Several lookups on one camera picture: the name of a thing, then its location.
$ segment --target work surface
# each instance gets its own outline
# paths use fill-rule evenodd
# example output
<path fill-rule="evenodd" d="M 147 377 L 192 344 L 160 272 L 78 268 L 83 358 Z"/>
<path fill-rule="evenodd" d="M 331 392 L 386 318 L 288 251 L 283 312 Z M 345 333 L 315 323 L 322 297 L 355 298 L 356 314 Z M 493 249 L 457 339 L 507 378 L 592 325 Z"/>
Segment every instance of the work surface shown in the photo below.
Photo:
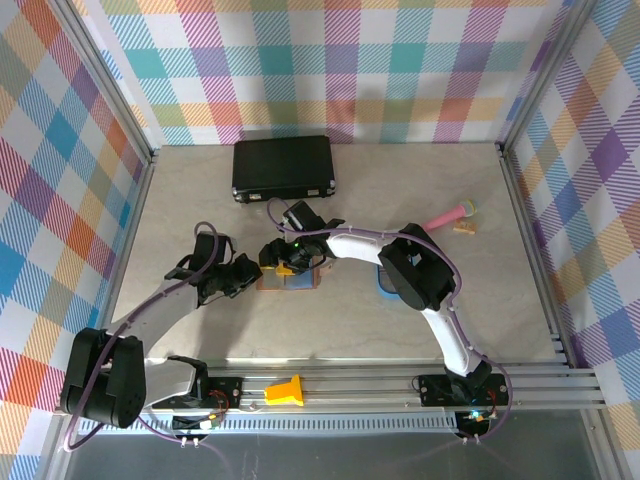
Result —
<path fill-rule="evenodd" d="M 423 223 L 473 198 L 476 235 L 451 226 L 431 233 L 459 267 L 461 319 L 479 348 L 502 360 L 554 356 L 549 330 L 493 145 L 334 145 L 337 192 L 310 200 L 325 221 L 372 229 Z M 278 236 L 264 203 L 231 196 L 232 147 L 164 147 L 144 206 L 115 319 L 149 296 L 193 250 L 193 226 L 212 222 L 257 261 Z M 442 358 L 428 324 L 400 300 L 383 298 L 375 267 L 336 262 L 318 289 L 222 298 L 180 320 L 154 347 L 203 360 Z"/>

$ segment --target pink brush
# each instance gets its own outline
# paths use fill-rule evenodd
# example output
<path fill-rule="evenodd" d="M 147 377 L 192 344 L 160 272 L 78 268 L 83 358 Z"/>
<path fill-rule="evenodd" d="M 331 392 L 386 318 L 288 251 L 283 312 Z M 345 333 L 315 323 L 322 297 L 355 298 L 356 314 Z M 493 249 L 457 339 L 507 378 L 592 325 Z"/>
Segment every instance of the pink brush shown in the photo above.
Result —
<path fill-rule="evenodd" d="M 452 208 L 448 212 L 434 218 L 430 222 L 423 224 L 422 228 L 424 228 L 424 230 L 428 232 L 429 230 L 434 230 L 438 227 L 441 227 L 442 225 L 446 225 L 447 223 L 454 222 L 459 218 L 470 217 L 474 213 L 476 213 L 476 206 L 471 200 L 465 200 L 463 202 L 460 202 L 457 207 Z"/>

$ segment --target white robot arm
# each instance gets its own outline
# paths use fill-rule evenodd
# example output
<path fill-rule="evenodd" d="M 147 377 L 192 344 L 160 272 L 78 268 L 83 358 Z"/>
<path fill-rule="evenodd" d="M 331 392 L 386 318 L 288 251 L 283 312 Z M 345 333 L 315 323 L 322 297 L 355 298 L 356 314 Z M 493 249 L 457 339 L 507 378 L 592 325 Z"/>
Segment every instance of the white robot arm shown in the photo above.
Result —
<path fill-rule="evenodd" d="M 305 202 L 296 203 L 284 216 L 300 236 L 292 242 L 279 238 L 266 245 L 259 255 L 260 265 L 276 266 L 282 262 L 295 273 L 301 273 L 310 268 L 312 258 L 318 255 L 382 265 L 400 298 L 429 323 L 444 354 L 453 395 L 463 404 L 470 404 L 489 377 L 491 367 L 466 348 L 446 306 L 455 289 L 453 272 L 446 263 L 430 249 L 406 239 L 371 238 L 351 232 L 305 233 L 331 230 L 342 223 L 335 219 L 325 223 Z M 435 247 L 417 225 L 409 224 L 401 232 Z M 194 276 L 211 257 L 213 245 L 212 235 L 198 234 L 194 253 L 165 275 L 154 295 L 185 279 L 188 281 L 151 303 L 125 330 L 126 336 L 121 334 L 108 354 L 108 362 L 101 365 L 81 416 L 127 428 L 145 406 L 164 399 L 181 397 L 185 404 L 194 407 L 207 400 L 212 387 L 204 362 L 179 356 L 150 359 L 148 354 L 177 321 L 212 295 L 220 292 L 234 297 L 262 275 L 258 264 L 245 254 L 233 260 L 231 240 L 221 235 L 215 261 L 205 273 Z M 86 328 L 76 335 L 61 394 L 62 410 L 74 413 L 98 356 L 129 315 L 113 323 L 108 331 Z"/>
<path fill-rule="evenodd" d="M 339 233 L 327 239 L 327 245 L 336 258 L 355 258 L 369 263 L 382 265 L 380 253 L 392 239 L 383 240 L 363 237 L 351 233 Z M 433 334 L 442 349 L 444 364 L 451 372 L 466 377 L 480 364 L 480 358 L 465 348 L 456 330 L 450 312 L 445 306 L 448 299 L 442 302 L 439 310 L 430 308 L 420 310 L 426 318 Z"/>

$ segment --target purple cable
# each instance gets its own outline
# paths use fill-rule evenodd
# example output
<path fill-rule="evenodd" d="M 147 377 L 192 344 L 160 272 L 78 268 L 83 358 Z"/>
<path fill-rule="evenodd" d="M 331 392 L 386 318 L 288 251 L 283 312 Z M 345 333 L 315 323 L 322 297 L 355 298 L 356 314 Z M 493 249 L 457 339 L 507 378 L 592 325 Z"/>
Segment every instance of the purple cable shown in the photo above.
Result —
<path fill-rule="evenodd" d="M 181 282 L 176 283 L 175 285 L 171 285 L 169 288 L 163 290 L 162 292 L 156 293 L 155 295 L 153 295 L 152 297 L 149 297 L 147 300 L 145 300 L 140 305 L 138 305 L 138 307 L 136 307 L 133 310 L 133 312 L 131 312 L 131 314 L 127 318 L 127 321 L 124 322 L 122 325 L 120 325 L 120 327 L 111 335 L 111 338 L 107 341 L 106 345 L 102 349 L 102 352 L 98 356 L 98 360 L 96 360 L 96 365 L 93 368 L 93 370 L 91 371 L 91 375 L 89 376 L 89 380 L 87 381 L 87 385 L 84 388 L 84 390 L 82 392 L 82 395 L 80 396 L 80 400 L 78 401 L 78 404 L 76 405 L 76 408 L 75 408 L 73 414 L 71 415 L 71 421 L 69 422 L 69 426 L 67 427 L 67 431 L 65 432 L 64 444 L 63 444 L 64 449 L 67 452 L 72 452 L 72 451 L 77 450 L 78 448 L 80 448 L 91 437 L 93 437 L 96 433 L 98 433 L 100 431 L 100 429 L 102 429 L 102 427 L 104 426 L 104 423 L 99 423 L 93 430 L 91 430 L 91 432 L 89 432 L 88 435 L 83 437 L 77 443 L 75 443 L 73 445 L 71 444 L 71 437 L 73 436 L 73 432 L 76 429 L 76 426 L 78 424 L 78 420 L 80 419 L 80 415 L 82 414 L 82 412 L 84 412 L 84 408 L 87 406 L 87 401 L 89 400 L 89 395 L 91 394 L 91 390 L 93 390 L 93 387 L 94 387 L 94 385 L 96 383 L 96 380 L 98 379 L 98 375 L 100 374 L 100 369 L 101 369 L 102 365 L 104 364 L 104 362 L 106 361 L 107 356 L 109 355 L 109 353 L 111 351 L 111 348 L 113 347 L 113 345 L 115 345 L 115 343 L 118 340 L 118 338 L 120 337 L 120 335 L 122 335 L 125 332 L 125 330 L 130 328 L 131 325 L 133 325 L 133 322 L 136 321 L 138 316 L 142 312 L 144 312 L 147 308 L 149 308 L 155 302 L 157 302 L 161 298 L 167 296 L 171 292 L 174 292 L 177 289 L 183 287 L 188 282 L 191 282 L 191 281 L 197 279 L 198 277 L 200 277 L 211 266 L 211 264 L 213 264 L 213 262 L 214 262 L 214 260 L 216 258 L 216 254 L 218 253 L 218 232 L 213 227 L 213 225 L 211 225 L 209 222 L 198 222 L 196 224 L 196 226 L 193 228 L 194 235 L 196 235 L 196 236 L 198 235 L 198 230 L 203 225 L 206 226 L 207 228 L 209 228 L 211 230 L 211 233 L 213 233 L 214 241 L 213 241 L 213 252 L 211 253 L 211 257 L 209 257 L 209 260 L 207 260 L 207 263 L 205 263 L 204 266 L 200 270 L 195 272 L 190 277 L 182 280 Z"/>
<path fill-rule="evenodd" d="M 465 348 L 469 349 L 471 352 L 475 353 L 476 355 L 478 355 L 482 360 L 484 360 L 485 362 L 487 362 L 489 365 L 491 365 L 492 367 L 497 368 L 498 370 L 500 370 L 500 373 L 502 373 L 502 375 L 504 376 L 505 382 L 507 384 L 507 392 L 509 393 L 509 400 L 507 401 L 507 408 L 505 409 L 504 415 L 502 415 L 500 417 L 500 420 L 498 421 L 498 423 L 496 424 L 496 426 L 494 428 L 492 428 L 489 432 L 487 432 L 485 435 L 482 436 L 482 438 L 488 438 L 492 435 L 495 434 L 495 432 L 497 432 L 502 425 L 504 425 L 504 422 L 507 420 L 507 417 L 509 416 L 509 413 L 511 412 L 511 407 L 513 406 L 513 385 L 511 383 L 511 378 L 509 377 L 509 374 L 507 373 L 507 371 L 505 370 L 505 368 L 500 365 L 498 362 L 495 362 L 493 360 L 491 360 L 489 357 L 487 357 L 486 355 L 481 354 L 480 352 L 478 352 L 475 347 L 471 344 L 471 342 L 469 341 L 469 339 L 467 338 L 467 336 L 464 333 L 464 330 L 462 329 L 462 325 L 460 324 L 460 320 L 458 320 L 458 315 L 456 314 L 455 308 L 453 306 L 453 301 L 454 299 L 458 296 L 458 294 L 460 293 L 460 290 L 462 289 L 462 275 L 460 274 L 460 270 L 458 270 L 458 267 L 456 267 L 454 265 L 454 263 L 451 261 L 451 259 L 449 257 L 447 257 L 444 252 L 442 252 L 442 250 L 440 250 L 439 248 L 434 247 L 433 245 L 425 242 L 424 240 L 418 238 L 418 237 L 414 237 L 413 235 L 408 235 L 406 233 L 400 233 L 400 232 L 380 232 L 377 230 L 365 230 L 362 228 L 345 228 L 345 227 L 339 227 L 339 228 L 328 228 L 328 229 L 324 229 L 324 230 L 314 230 L 311 232 L 298 232 L 296 230 L 293 230 L 291 228 L 286 228 L 284 227 L 280 222 L 278 222 L 274 217 L 273 214 L 271 213 L 271 206 L 273 205 L 273 202 L 281 202 L 284 205 L 287 206 L 287 208 L 289 208 L 289 204 L 287 202 L 285 202 L 284 200 L 282 200 L 281 198 L 272 198 L 267 202 L 267 215 L 269 217 L 269 220 L 271 220 L 271 222 L 273 222 L 273 224 L 276 226 L 276 228 L 278 230 L 280 230 L 283 233 L 294 233 L 298 236 L 307 236 L 307 235 L 320 235 L 320 234 L 337 234 L 337 233 L 352 233 L 352 234 L 356 234 L 356 235 L 362 235 L 365 237 L 373 237 L 373 238 L 402 238 L 404 240 L 409 240 L 411 242 L 415 242 L 418 245 L 421 245 L 423 247 L 425 247 L 427 250 L 435 253 L 436 255 L 438 255 L 443 261 L 444 263 L 447 264 L 447 266 L 451 269 L 451 271 L 453 272 L 453 274 L 458 278 L 458 281 L 456 282 L 456 288 L 453 290 L 453 293 L 451 294 L 451 297 L 449 297 L 449 301 L 448 301 L 448 310 L 451 313 L 451 320 L 453 323 L 454 328 L 456 329 L 456 331 L 458 332 L 458 335 L 460 336 L 460 339 L 462 340 L 463 345 L 465 346 Z"/>
<path fill-rule="evenodd" d="M 169 435 L 167 433 L 161 432 L 160 430 L 157 430 L 156 428 L 152 427 L 151 425 L 149 425 L 142 417 L 138 417 L 138 420 L 140 421 L 140 423 L 142 423 L 142 426 L 144 428 L 146 428 L 147 430 L 149 430 L 151 433 L 153 433 L 154 435 L 157 435 L 160 438 L 163 438 L 165 440 L 168 440 L 170 442 L 174 442 L 174 443 L 179 443 L 182 445 L 182 440 L 174 437 L 173 435 Z M 187 444 L 190 445 L 194 445 L 195 443 L 193 443 L 192 440 L 188 440 Z M 225 468 L 227 469 L 228 473 L 231 474 L 232 470 L 231 470 L 231 465 L 229 464 L 229 461 L 227 460 L 227 458 L 224 456 L 224 454 L 218 450 L 216 447 L 214 447 L 213 445 L 209 445 L 208 443 L 203 443 L 203 442 L 199 442 L 198 443 L 199 447 L 204 447 L 208 450 L 211 450 L 213 453 L 215 453 L 216 455 L 218 455 L 218 457 L 220 457 L 220 460 L 222 461 L 222 463 L 224 464 Z"/>

